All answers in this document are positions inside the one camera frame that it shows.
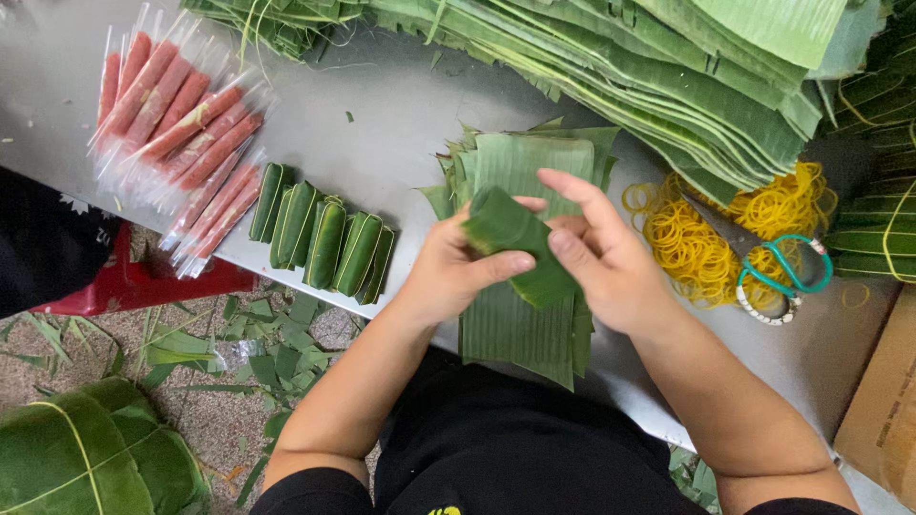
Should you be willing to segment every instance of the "person's left hand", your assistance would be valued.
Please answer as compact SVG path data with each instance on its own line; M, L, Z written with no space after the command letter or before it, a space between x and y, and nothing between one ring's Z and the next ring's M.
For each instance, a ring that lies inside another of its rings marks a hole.
M535 213L547 207L547 201L536 197L515 200ZM474 260L461 228L468 219L468 207L466 204L458 214L432 227L413 270L392 301L415 317L412 322L432 326L456 317L478 291L535 266L534 257L519 250Z

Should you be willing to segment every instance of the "person's right hand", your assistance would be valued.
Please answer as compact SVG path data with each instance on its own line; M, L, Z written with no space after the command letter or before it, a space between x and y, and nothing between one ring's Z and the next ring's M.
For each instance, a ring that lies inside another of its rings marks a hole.
M550 220L553 254L582 285L588 307L608 327L651 337L684 309L637 236L605 194L565 171L542 168L540 181L578 203L583 216Z

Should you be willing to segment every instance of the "scissor blade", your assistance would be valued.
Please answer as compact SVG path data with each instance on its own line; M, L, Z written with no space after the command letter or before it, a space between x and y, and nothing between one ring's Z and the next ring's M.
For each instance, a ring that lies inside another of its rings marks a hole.
M728 246L740 258L747 256L752 248L763 244L763 239L760 236L732 222L724 214L719 213L714 207L707 205L692 193L683 192L683 198L728 243Z

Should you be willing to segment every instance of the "pile of rubber bands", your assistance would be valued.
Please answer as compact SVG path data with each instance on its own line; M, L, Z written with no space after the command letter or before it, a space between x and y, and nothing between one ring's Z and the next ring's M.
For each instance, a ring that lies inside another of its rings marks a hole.
M820 164L799 162L795 170L794 175L777 177L769 186L739 193L727 209L720 211L764 239L786 234L811 237L818 226L826 231L836 208L836 193L827 188ZM630 212L630 223L637 228L637 217L644 217L642 234L682 297L704 309L731 304L736 301L741 265L725 240L683 200L682 188L690 186L675 173L661 185L633 184L626 188L623 204ZM791 243L780 246L780 250L793 265L801 264L800 250ZM768 277L790 283L770 251L755 248L748 259ZM758 280L746 279L744 287L748 301L759 309L782 302L780 293Z

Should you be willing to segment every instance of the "red stool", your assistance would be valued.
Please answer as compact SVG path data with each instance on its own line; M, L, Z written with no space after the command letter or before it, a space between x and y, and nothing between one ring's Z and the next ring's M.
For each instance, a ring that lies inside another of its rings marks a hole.
M197 279L158 277L151 263L130 262L130 224L124 223L114 240L114 251L92 284L32 312L92 316L135 310L175 301L187 301L257 288L258 275L214 257Z

